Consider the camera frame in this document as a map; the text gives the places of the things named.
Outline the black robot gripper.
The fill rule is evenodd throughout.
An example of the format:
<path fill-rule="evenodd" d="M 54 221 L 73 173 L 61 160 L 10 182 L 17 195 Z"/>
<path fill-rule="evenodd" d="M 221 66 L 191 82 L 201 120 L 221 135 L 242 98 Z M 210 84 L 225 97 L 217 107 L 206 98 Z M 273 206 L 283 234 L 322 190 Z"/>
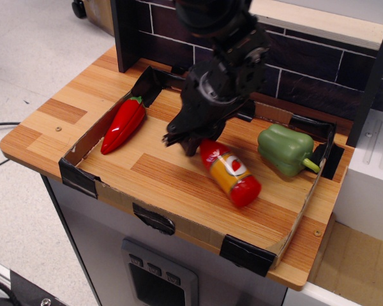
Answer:
<path fill-rule="evenodd" d="M 204 138 L 218 136 L 222 124 L 264 84 L 269 41 L 259 25 L 242 26 L 211 41 L 212 58 L 190 68 L 181 110 L 162 138 L 166 147 L 180 143 L 186 156 L 194 156 Z"/>

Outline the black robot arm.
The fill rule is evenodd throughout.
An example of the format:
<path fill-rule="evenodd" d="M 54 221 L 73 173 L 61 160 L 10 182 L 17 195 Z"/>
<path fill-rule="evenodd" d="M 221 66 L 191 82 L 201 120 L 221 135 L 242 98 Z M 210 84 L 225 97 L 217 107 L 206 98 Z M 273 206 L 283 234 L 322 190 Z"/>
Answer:
<path fill-rule="evenodd" d="M 210 60 L 194 64 L 181 91 L 181 110 L 167 126 L 166 146 L 194 156 L 202 140 L 217 140 L 233 117 L 251 120 L 250 95 L 264 84 L 270 48 L 250 1 L 176 1 L 179 21 L 211 42 Z"/>

